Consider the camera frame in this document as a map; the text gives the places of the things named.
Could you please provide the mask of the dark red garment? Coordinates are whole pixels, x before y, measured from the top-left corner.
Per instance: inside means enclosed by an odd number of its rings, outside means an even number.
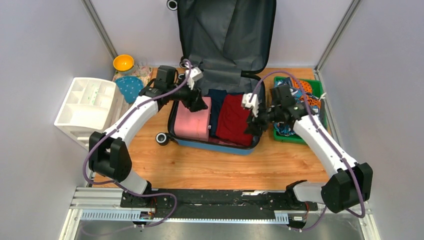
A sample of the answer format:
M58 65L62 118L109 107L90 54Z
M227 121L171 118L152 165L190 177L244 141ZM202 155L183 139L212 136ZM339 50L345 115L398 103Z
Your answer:
M228 94L223 101L215 135L226 142L240 146L250 146L251 134L245 133L250 111L242 107L242 94Z

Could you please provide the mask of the blue fish-print suitcase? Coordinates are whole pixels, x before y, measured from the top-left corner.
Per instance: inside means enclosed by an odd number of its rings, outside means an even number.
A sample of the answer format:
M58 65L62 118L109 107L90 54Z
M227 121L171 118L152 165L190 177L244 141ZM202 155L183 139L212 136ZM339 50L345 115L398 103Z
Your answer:
M195 83L203 97L210 89L228 95L257 92L259 104L266 103L261 73L269 60L277 10L274 0L177 0L175 10L182 58L198 67L203 78ZM210 136L208 141L176 136L174 124L180 101L172 105L167 132L156 135L162 146L174 141L181 146L223 153L248 155L260 142L253 136L241 146Z

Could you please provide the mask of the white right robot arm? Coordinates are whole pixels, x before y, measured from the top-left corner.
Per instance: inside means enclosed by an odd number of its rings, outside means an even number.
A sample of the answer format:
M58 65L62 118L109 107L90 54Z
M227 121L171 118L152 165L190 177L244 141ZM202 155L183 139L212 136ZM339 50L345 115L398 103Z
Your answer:
M358 163L332 138L319 117L307 106L307 102L297 102L288 85L271 89L271 107L259 104L255 93L244 94L241 106L251 111L247 118L245 133L259 136L271 123L290 124L294 132L301 137L313 151L329 176L324 183L299 180L287 186L286 205L293 210L299 209L305 202L324 204L331 212L350 211L359 205L365 215L365 202L369 200L373 179L371 166Z

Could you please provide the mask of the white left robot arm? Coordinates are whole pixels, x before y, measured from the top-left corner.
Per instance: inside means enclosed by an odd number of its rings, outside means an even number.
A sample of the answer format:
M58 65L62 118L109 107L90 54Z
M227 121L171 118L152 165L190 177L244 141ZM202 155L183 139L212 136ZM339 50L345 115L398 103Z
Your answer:
M145 208L152 203L153 194L148 190L151 185L133 170L129 145L146 122L170 101L180 101L190 112L207 109L201 89L195 87L203 73L188 60L184 63L187 70L182 82L176 82L178 72L174 67L161 65L156 77L139 92L116 123L104 132L95 131L90 135L89 152L83 162L83 176L90 184L96 185L96 182L90 180L86 168L132 194L138 206Z

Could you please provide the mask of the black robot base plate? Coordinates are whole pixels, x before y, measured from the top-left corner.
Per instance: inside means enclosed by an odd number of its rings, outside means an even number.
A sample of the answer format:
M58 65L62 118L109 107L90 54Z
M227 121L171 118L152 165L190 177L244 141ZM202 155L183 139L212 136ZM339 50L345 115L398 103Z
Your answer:
M171 220L195 222L265 222L302 228L313 202L299 202L290 193L271 190L166 189L156 188L149 197L123 192L122 208L151 211L154 220L169 215Z

